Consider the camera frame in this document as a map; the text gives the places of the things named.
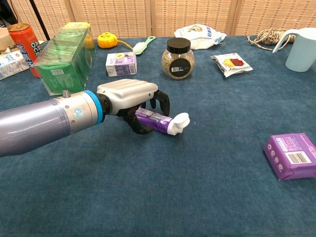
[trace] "can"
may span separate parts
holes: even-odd
[[[31,73],[39,78],[40,76],[34,68],[34,62],[41,54],[42,49],[31,25],[28,23],[14,24],[8,27],[8,31],[29,65]]]

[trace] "purple toothpaste tube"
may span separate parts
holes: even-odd
[[[153,111],[139,108],[136,110],[136,116],[142,125],[151,126],[156,131],[173,136],[177,133],[182,133],[183,128],[190,123],[188,113],[180,113],[176,117],[170,118]]]

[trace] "green box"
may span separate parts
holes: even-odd
[[[76,93],[86,88],[95,53],[89,28],[60,28],[34,67],[50,95]]]

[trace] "blue ring joint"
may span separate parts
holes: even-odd
[[[102,113],[102,107],[100,104],[100,101],[98,99],[98,97],[90,90],[84,90],[85,93],[87,93],[91,99],[93,100],[95,106],[97,107],[97,111],[98,111],[98,120],[97,120],[97,124],[101,123],[102,121],[102,117],[103,117],[103,113]]]

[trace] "snack packet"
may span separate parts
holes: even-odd
[[[174,32],[176,38],[186,38],[191,42],[191,49],[207,49],[219,44],[227,35],[211,27],[194,24]]]
[[[253,70],[237,53],[211,56],[225,77]]]

